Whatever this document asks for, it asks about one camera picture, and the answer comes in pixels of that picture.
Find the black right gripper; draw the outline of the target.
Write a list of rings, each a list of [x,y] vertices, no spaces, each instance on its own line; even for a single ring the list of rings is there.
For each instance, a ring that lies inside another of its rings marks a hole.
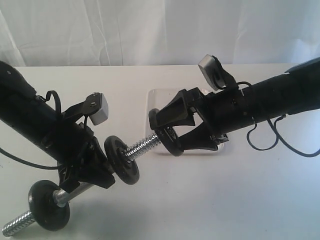
[[[177,138],[178,156],[191,150],[216,152],[219,144],[229,140],[227,133],[255,123],[247,100],[239,89],[204,95],[195,87],[179,90],[162,109],[151,109],[149,126],[152,130],[195,126],[194,113],[200,116],[202,123]]]

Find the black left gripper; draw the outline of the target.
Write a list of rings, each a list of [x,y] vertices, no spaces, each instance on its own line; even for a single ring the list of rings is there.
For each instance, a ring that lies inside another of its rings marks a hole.
[[[101,188],[115,183],[113,169],[105,161],[94,132],[83,123],[61,123],[49,131],[42,146],[58,163],[59,186],[75,190],[81,182]]]

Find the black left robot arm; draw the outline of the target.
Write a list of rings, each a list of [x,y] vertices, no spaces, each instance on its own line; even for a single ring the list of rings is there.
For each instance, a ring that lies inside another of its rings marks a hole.
[[[109,106],[102,93],[94,92],[84,101],[62,110],[56,91],[38,95],[16,68],[1,62],[1,121],[53,158],[56,164],[32,163],[7,151],[4,155],[33,168],[57,171],[59,186],[66,192],[72,192],[82,182],[104,189],[115,183],[107,156],[88,126],[88,121],[99,125],[108,117]]]

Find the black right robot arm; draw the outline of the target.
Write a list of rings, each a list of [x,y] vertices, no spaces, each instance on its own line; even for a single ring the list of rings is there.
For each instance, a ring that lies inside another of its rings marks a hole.
[[[198,67],[213,92],[182,89],[164,108],[148,114],[150,128],[176,157],[187,150],[217,151],[228,133],[261,122],[276,132],[272,119],[320,107],[318,58],[255,84],[243,81],[243,88],[213,55],[206,55]]]

